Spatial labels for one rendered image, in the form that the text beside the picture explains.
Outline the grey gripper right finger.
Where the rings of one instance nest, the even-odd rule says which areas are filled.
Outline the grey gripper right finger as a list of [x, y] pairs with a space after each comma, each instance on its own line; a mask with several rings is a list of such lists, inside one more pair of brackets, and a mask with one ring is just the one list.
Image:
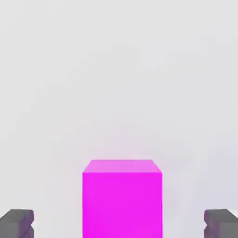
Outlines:
[[204, 238], [238, 238], [238, 218], [227, 209], [204, 212]]

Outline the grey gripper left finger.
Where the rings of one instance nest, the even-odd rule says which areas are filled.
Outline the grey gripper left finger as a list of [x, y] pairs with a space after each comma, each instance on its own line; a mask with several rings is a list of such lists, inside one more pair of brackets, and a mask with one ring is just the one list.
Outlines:
[[33, 221], [33, 210], [9, 210], [0, 218], [0, 238], [34, 238]]

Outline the small magenta cube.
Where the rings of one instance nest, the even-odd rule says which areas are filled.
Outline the small magenta cube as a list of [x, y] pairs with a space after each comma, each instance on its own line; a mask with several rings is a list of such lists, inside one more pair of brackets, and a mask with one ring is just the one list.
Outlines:
[[94, 159], [82, 173], [82, 238], [163, 238], [162, 171], [151, 159]]

